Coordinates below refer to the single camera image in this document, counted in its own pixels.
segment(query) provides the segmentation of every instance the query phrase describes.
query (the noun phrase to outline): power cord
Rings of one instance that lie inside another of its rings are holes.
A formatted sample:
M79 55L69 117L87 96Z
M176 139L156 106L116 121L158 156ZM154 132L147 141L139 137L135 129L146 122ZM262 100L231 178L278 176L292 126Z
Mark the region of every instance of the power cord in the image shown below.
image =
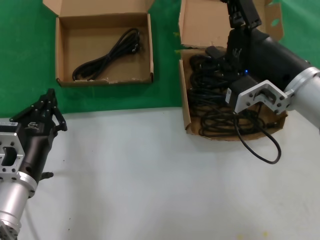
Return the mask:
M266 131L275 127L275 124L266 124L260 117L263 104L258 103L256 110L246 109L235 114L226 103L226 90L241 76L234 74L228 67L220 66L210 56L194 55L189 63L193 73L190 76L192 88L187 90L187 97L191 117L200 118L199 135L208 138L238 136L254 156L268 164L276 164L282 152L278 142ZM278 151L275 161L255 153L242 137L260 132L275 144Z
M113 46L110 52L98 59L88 61L78 66L72 73L73 81L83 79L96 80L96 78L116 59L129 54L136 54L140 50L140 32L137 28L126 31Z

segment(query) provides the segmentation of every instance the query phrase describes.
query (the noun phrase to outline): green cloth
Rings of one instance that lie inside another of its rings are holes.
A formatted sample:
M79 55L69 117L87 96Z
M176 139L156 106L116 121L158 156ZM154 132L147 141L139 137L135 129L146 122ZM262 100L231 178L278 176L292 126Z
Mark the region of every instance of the green cloth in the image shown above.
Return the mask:
M281 42L320 67L319 0L281 2ZM61 88L55 80L56 16L42 0L0 0L0 117L20 112L48 88L55 88L62 113L181 106L180 0L155 0L149 12L153 84Z

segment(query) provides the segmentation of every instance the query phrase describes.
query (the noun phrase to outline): cardboard box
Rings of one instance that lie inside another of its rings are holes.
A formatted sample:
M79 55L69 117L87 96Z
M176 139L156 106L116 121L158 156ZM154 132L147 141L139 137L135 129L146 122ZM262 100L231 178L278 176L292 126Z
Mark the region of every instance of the cardboard box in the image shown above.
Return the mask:
M154 75L151 21L153 0L43 0L58 15L55 74L62 87L151 83ZM141 51L114 61L97 80L73 81L83 63L106 55L130 28L140 31Z
M258 29L268 33L275 40L280 40L284 36L280 3L269 5L272 0L253 1L262 20L262 25ZM227 48L231 30L227 4L220 2L220 0L182 0L179 29L181 43L184 46L202 48L182 50L179 61L184 127L188 134L199 135L200 119L191 117L189 112L187 89L191 88L189 79L192 74L189 59L195 54L205 54L204 48L209 46ZM286 112L276 115L264 105L261 116L266 123L276 123L275 128L267 130L268 133L273 134L283 128L285 118L288 115ZM263 133L256 133L243 136L243 139L255 140L264 136ZM209 139L239 141L237 136L211 137Z

